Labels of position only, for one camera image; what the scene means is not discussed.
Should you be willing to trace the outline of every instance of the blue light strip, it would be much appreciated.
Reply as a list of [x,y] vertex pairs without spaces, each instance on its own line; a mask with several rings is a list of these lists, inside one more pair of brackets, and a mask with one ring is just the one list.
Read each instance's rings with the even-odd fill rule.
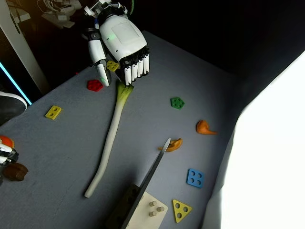
[[4,68],[4,66],[2,65],[2,63],[0,62],[0,68],[4,71],[4,73],[7,75],[7,77],[10,79],[10,81],[13,83],[13,85],[17,88],[17,90],[20,92],[20,94],[22,94],[23,98],[28,102],[29,105],[32,105],[32,103],[30,102],[30,100],[27,98],[27,96],[25,95],[25,93],[23,93],[23,91],[21,90],[21,88],[18,86],[18,84],[16,84],[16,82],[14,81],[14,79],[11,77],[11,75],[9,74],[9,72]]

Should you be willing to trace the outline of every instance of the yellow rectangular block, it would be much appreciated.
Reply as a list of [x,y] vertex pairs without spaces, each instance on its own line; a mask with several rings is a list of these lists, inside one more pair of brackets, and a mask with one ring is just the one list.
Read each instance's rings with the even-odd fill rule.
[[55,120],[60,112],[61,112],[61,107],[59,107],[59,106],[52,106],[51,109],[45,115],[45,117],[46,118],[50,118],[52,120]]

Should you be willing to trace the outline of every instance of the white leek stalk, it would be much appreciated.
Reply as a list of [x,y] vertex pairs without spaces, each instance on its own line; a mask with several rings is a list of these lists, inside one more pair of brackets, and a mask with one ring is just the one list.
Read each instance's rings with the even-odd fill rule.
[[120,82],[120,83],[118,83],[117,89],[118,89],[118,94],[117,94],[117,99],[116,99],[116,105],[115,105],[111,125],[110,125],[109,131],[108,131],[108,135],[106,137],[106,142],[105,142],[105,146],[104,146],[104,150],[103,150],[103,154],[102,154],[102,158],[101,158],[101,163],[99,165],[99,168],[98,168],[92,182],[90,183],[87,191],[85,192],[86,198],[91,197],[91,195],[93,194],[94,190],[96,189],[98,183],[100,182],[102,176],[104,175],[104,172],[105,172],[107,164],[108,164],[108,159],[109,159],[109,155],[111,152],[111,148],[112,148],[112,145],[113,145],[113,142],[115,139],[115,135],[118,130],[122,110],[124,108],[124,105],[127,101],[129,94],[133,90],[133,86],[131,86],[131,85],[125,86],[124,84],[122,84]]

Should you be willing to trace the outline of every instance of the blue square block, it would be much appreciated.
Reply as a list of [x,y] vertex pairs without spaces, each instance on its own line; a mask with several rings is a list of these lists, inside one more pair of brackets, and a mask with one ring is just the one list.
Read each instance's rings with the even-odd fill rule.
[[193,185],[195,187],[202,188],[203,187],[203,181],[204,181],[204,173],[190,168],[187,173],[187,180],[186,183],[189,185]]

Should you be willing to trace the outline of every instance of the orange curved object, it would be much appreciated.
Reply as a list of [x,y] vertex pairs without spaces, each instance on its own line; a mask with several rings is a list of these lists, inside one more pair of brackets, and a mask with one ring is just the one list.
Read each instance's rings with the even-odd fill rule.
[[167,152],[172,152],[178,148],[180,148],[180,146],[182,145],[183,140],[181,138],[179,138],[178,140],[173,140],[170,142],[170,144],[168,145],[166,151]]
[[199,123],[197,123],[196,131],[197,131],[197,133],[202,134],[202,135],[216,135],[216,134],[218,134],[218,132],[216,132],[216,131],[209,130],[209,125],[204,120],[201,120],[201,121],[199,121]]
[[2,141],[2,144],[9,146],[11,148],[15,147],[15,143],[13,140],[11,140],[10,138],[6,137],[6,136],[0,136],[0,139]]

